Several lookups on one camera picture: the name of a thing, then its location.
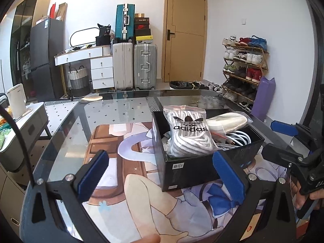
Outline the person's right hand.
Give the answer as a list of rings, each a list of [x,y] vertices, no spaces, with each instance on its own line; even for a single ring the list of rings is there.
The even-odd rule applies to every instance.
[[[322,200],[324,199],[323,189],[315,191],[315,192],[309,194],[309,196],[304,196],[304,195],[300,194],[300,188],[301,188],[301,185],[298,181],[296,183],[291,181],[292,194],[293,194],[293,196],[295,196],[295,203],[294,203],[295,208],[301,209],[303,207],[304,203],[306,202],[306,199],[309,197],[312,200],[318,200],[317,205],[314,207],[314,210],[319,210],[323,205],[323,203],[322,203]]]

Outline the person's left hand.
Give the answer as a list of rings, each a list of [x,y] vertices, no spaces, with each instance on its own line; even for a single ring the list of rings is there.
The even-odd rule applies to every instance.
[[[160,235],[158,234],[151,234],[144,236],[143,238],[134,241],[133,243],[159,243],[161,240]]]

